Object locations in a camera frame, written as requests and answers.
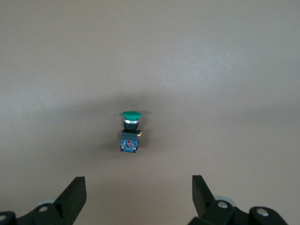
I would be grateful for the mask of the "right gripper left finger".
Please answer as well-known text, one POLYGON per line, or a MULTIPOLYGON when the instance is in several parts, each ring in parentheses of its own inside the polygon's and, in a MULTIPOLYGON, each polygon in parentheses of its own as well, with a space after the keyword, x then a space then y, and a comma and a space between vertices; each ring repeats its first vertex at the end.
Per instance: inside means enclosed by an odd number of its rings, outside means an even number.
POLYGON ((17 218, 17 225, 72 225, 86 203, 84 177, 75 177, 53 203, 37 206, 17 218))

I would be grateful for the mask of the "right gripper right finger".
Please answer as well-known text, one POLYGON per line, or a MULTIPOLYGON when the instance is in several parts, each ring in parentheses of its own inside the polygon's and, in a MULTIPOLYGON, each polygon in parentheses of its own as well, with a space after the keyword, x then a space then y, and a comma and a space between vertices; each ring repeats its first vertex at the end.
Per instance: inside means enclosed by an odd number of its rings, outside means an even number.
POLYGON ((226 200, 213 196, 201 175, 192 176, 192 198, 198 214, 191 225, 286 225, 287 222, 273 209, 256 206, 248 213, 226 200))

